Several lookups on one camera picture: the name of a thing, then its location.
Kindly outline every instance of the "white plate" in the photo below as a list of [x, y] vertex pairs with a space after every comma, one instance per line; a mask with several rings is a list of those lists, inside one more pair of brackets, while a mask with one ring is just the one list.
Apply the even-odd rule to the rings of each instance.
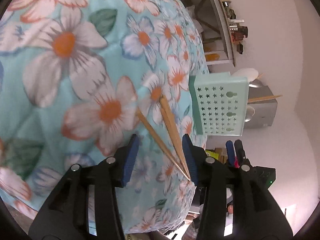
[[259, 76], [259, 72], [254, 68], [242, 68], [237, 72], [233, 73], [232, 76], [246, 77], [248, 79], [248, 82], [252, 82]]

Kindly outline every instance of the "floral fabric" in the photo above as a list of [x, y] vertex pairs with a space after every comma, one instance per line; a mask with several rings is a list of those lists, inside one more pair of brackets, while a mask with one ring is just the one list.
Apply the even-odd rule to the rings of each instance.
[[13, 0], [0, 21], [2, 199], [33, 219], [72, 164], [98, 164], [136, 133], [131, 180], [116, 189], [124, 232], [175, 228], [195, 186], [135, 113], [142, 111], [175, 155], [160, 112], [163, 94], [180, 136], [204, 147], [188, 80], [207, 72], [199, 34], [179, 0]]

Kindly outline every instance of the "wooden chopstick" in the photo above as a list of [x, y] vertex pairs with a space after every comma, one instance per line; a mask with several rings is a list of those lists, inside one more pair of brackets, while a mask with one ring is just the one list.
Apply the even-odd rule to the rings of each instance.
[[162, 97], [160, 98], [160, 105], [162, 107], [161, 114], [164, 119], [165, 126], [167, 127], [173, 147], [176, 150], [176, 153], [180, 159], [180, 162], [182, 164], [184, 171], [187, 173], [188, 177], [190, 178], [188, 165], [183, 153], [182, 142], [176, 126], [176, 122], [174, 120], [174, 115], [171, 112], [169, 102], [164, 95], [162, 95]]
[[260, 79], [263, 75], [264, 75], [264, 73], [261, 73], [259, 76], [257, 76], [256, 79]]
[[248, 103], [260, 102], [260, 101], [265, 101], [265, 100], [272, 100], [272, 99], [279, 98], [279, 97], [282, 97], [282, 95], [250, 98], [250, 99], [248, 99]]
[[177, 169], [185, 176], [188, 180], [190, 180], [190, 177], [187, 176], [187, 174], [183, 171], [183, 168], [180, 167], [170, 150], [167, 148], [165, 143], [162, 141], [160, 136], [156, 133], [156, 131], [153, 129], [151, 124], [148, 122], [148, 120], [145, 118], [143, 113], [140, 111], [140, 109], [137, 109], [136, 112], [137, 117], [139, 120], [143, 123], [144, 127], [148, 130], [150, 135], [153, 137], [155, 142], [158, 144], [160, 149], [164, 152], [164, 154], [168, 157], [168, 159], [177, 167]]

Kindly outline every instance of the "gray box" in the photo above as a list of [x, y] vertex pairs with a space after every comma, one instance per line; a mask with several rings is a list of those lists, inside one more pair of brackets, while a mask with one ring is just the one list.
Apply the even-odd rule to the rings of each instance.
[[[268, 86], [262, 86], [260, 88], [249, 87], [248, 98], [257, 98], [264, 96], [272, 96]], [[271, 126], [276, 116], [278, 102], [276, 99], [260, 101], [255, 103], [249, 103], [255, 110], [255, 114], [249, 122], [244, 123], [245, 129], [254, 129]]]

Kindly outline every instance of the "metal screw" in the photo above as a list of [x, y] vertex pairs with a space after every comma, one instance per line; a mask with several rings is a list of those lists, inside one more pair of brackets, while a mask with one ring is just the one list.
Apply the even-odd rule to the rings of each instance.
[[115, 157], [108, 157], [107, 158], [107, 163], [112, 164], [116, 162], [116, 158]]
[[72, 166], [71, 166], [71, 170], [72, 171], [77, 171], [77, 170], [79, 170], [80, 169], [80, 165], [79, 164], [73, 164]]
[[249, 171], [249, 170], [250, 170], [250, 167], [249, 167], [248, 165], [244, 164], [244, 165], [241, 166], [241, 169], [242, 169], [243, 171]]
[[206, 163], [214, 163], [214, 158], [212, 158], [212, 157], [206, 157], [206, 159], [205, 159], [205, 162]]

